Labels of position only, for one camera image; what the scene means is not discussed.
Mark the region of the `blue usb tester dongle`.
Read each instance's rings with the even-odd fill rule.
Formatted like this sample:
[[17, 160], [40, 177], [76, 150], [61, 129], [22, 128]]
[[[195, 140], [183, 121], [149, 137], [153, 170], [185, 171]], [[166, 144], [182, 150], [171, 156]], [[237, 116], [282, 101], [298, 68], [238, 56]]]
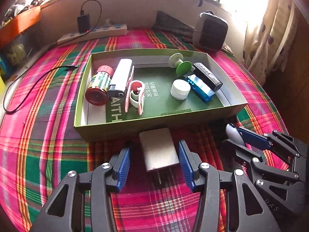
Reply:
[[190, 84], [191, 90], [205, 103], [215, 95], [215, 92], [195, 74], [187, 76], [186, 81]]

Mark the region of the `pink clip front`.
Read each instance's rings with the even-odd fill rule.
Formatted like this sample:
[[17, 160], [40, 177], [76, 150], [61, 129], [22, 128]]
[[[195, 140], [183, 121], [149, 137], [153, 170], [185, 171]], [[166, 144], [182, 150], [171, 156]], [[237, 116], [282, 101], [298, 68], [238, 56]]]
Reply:
[[130, 91], [130, 104], [138, 110], [138, 114], [143, 114], [145, 84], [139, 80], [133, 80]]

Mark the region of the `pink clip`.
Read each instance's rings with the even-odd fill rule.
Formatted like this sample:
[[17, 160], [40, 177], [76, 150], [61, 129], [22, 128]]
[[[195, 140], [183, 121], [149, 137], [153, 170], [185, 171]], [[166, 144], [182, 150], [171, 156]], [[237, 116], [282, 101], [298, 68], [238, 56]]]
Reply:
[[145, 84], [139, 80], [133, 80], [130, 91], [130, 104], [138, 110], [138, 114], [143, 114]]
[[129, 78], [128, 78], [128, 81], [127, 81], [127, 92], [126, 92], [126, 97], [125, 97], [125, 112], [127, 113], [128, 112], [128, 109], [129, 109], [129, 105], [130, 105], [130, 91], [131, 91], [131, 83], [133, 81], [133, 78], [134, 78], [134, 70], [135, 70], [135, 67], [132, 66], [132, 69], [131, 69], [131, 72], [130, 72], [130, 75], [129, 75]]

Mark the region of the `black rectangular remote device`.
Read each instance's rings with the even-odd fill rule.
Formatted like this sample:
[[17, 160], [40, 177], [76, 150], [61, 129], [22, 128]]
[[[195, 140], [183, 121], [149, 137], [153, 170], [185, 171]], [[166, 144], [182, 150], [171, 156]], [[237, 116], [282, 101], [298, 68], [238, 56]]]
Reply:
[[200, 62], [192, 64], [193, 73], [200, 78], [212, 91], [216, 92], [222, 87], [222, 82]]

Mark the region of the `silver black lighter bar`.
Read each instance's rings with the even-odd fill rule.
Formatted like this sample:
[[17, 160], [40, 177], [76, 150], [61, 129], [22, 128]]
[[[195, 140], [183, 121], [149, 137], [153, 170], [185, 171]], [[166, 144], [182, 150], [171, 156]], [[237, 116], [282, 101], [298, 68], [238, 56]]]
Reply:
[[107, 95], [109, 97], [124, 97], [127, 82], [132, 70], [132, 59], [121, 59], [111, 79]]

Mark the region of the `green white spool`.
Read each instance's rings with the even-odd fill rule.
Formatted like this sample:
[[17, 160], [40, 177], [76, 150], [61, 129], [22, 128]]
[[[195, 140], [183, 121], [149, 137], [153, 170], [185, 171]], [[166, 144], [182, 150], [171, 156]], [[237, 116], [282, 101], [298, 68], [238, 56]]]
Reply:
[[191, 71], [192, 63], [184, 61], [181, 53], [175, 53], [169, 58], [169, 67], [175, 69], [177, 76], [184, 76]]

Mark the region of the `black round key fob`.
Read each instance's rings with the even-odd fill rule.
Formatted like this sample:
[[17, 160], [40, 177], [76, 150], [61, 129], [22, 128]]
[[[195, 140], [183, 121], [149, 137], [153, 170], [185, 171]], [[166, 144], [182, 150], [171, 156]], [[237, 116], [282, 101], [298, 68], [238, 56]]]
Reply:
[[228, 123], [225, 127], [225, 132], [228, 136], [228, 139], [231, 140], [236, 145], [246, 146], [240, 132], [238, 129], [232, 124]]

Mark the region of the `green cardboard box tray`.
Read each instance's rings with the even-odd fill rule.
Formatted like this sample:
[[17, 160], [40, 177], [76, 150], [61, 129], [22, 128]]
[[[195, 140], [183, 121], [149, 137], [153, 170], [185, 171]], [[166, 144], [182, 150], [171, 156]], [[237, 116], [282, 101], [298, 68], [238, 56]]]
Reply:
[[[240, 89], [221, 68], [222, 61], [215, 61], [207, 53], [184, 51], [179, 53], [192, 63], [202, 63], [221, 82], [222, 87], [213, 98], [203, 102], [194, 92], [179, 101], [170, 94], [176, 72], [168, 65], [168, 59], [177, 53], [173, 49], [128, 49], [92, 54], [85, 66], [77, 96], [74, 128], [87, 142], [102, 141], [142, 131], [163, 127], [198, 124], [214, 119], [234, 116], [246, 105]], [[121, 59], [130, 59], [135, 68], [133, 79], [144, 83], [143, 114], [129, 106], [125, 99], [111, 97], [103, 106], [90, 104], [85, 93], [91, 78], [100, 66], [116, 69]]]

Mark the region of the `plaid pink green tablecloth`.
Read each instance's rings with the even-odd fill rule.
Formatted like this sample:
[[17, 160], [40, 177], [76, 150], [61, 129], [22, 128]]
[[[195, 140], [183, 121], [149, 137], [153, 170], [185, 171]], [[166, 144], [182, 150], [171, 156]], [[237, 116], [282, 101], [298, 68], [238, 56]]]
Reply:
[[[154, 29], [92, 40], [46, 53], [26, 74], [1, 124], [1, 206], [18, 231], [28, 231], [70, 171], [92, 171], [119, 152], [123, 140], [86, 143], [73, 126], [77, 93], [91, 54], [134, 48], [193, 50], [180, 36]], [[112, 195], [118, 231], [191, 231], [199, 195], [176, 166], [156, 186], [136, 146], [123, 190]]]

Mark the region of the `cream patterned curtain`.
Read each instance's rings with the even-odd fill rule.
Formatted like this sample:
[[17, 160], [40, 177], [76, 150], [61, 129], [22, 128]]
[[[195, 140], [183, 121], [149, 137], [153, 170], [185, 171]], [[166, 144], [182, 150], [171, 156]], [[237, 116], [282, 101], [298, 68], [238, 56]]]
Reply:
[[293, 0], [268, 0], [262, 13], [251, 5], [256, 23], [248, 23], [243, 45], [243, 65], [264, 85], [276, 71], [285, 71], [299, 23], [299, 9]]

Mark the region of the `small black grey heater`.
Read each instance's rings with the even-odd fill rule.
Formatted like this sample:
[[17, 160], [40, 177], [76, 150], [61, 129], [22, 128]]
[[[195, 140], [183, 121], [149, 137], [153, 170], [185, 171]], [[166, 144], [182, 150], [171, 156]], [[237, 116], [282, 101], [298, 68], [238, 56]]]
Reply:
[[228, 23], [210, 10], [199, 14], [193, 30], [193, 45], [199, 49], [218, 52], [223, 47]]

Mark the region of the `white power strip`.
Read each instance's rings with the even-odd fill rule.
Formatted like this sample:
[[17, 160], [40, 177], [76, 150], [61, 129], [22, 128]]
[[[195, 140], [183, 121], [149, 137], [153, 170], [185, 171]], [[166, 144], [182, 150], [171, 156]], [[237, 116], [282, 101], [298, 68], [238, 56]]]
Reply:
[[66, 34], [57, 41], [57, 45], [75, 44], [81, 41], [88, 41], [106, 37], [125, 36], [125, 35], [127, 35], [126, 24], [116, 24], [110, 27], [102, 26], [99, 28], [95, 28], [91, 32], [87, 33], [76, 32]]

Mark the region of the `dark folded cloth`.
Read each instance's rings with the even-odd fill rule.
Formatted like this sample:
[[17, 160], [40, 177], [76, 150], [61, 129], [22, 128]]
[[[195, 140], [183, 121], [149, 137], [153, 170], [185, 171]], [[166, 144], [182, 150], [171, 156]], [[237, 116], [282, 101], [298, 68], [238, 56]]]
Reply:
[[179, 35], [185, 43], [193, 44], [194, 29], [161, 10], [157, 11], [152, 28]]

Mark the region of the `black charger brick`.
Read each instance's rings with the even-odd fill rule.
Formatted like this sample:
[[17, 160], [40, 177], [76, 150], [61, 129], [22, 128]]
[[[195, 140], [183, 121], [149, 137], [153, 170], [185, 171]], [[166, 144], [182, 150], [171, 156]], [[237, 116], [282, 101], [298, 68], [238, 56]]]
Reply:
[[90, 14], [83, 14], [77, 18], [77, 27], [79, 33], [88, 32], [91, 28]]

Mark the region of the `orange storage tray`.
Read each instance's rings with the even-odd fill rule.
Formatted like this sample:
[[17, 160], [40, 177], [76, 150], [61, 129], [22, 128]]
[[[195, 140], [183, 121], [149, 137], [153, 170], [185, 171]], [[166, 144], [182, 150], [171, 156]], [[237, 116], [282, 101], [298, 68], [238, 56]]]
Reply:
[[8, 45], [19, 34], [41, 20], [40, 6], [29, 9], [9, 21], [0, 31], [1, 48]]

